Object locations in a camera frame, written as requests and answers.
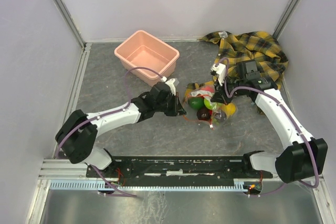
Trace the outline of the clear zip top bag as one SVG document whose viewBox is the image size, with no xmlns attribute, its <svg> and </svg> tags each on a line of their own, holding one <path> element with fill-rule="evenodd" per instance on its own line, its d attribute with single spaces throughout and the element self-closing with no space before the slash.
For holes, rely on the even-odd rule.
<svg viewBox="0 0 336 224">
<path fill-rule="evenodd" d="M 213 85 L 205 85 L 186 90 L 183 98 L 183 107 L 186 115 L 183 118 L 188 122 L 207 124 L 214 129 L 223 124 L 235 113 L 235 106 L 211 102 L 215 94 Z"/>
</svg>

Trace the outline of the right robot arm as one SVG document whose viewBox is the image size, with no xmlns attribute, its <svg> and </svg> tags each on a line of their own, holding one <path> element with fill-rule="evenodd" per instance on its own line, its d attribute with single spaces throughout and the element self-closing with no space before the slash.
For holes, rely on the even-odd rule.
<svg viewBox="0 0 336 224">
<path fill-rule="evenodd" d="M 254 151 L 246 154 L 241 172 L 254 177 L 260 170 L 278 175 L 286 184 L 299 181 L 317 188 L 326 160 L 328 145 L 306 130 L 286 105 L 280 90 L 270 76 L 262 77 L 255 60 L 238 63 L 238 78 L 228 74 L 228 58 L 211 67 L 216 78 L 211 102 L 228 105 L 237 96 L 246 95 L 261 109 L 278 134 L 281 154 Z"/>
</svg>

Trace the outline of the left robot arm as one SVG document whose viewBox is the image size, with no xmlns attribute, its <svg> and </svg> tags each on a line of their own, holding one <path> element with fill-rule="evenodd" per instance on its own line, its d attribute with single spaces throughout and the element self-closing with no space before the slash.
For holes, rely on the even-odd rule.
<svg viewBox="0 0 336 224">
<path fill-rule="evenodd" d="M 157 112 L 166 116 L 185 115 L 177 85 L 178 80 L 172 78 L 158 82 L 150 91 L 117 108 L 87 114 L 82 110 L 72 112 L 55 136 L 59 150 L 73 164 L 84 162 L 96 167 L 103 176 L 112 176 L 116 164 L 108 151 L 95 147 L 96 138 L 118 127 L 150 119 Z"/>
</svg>

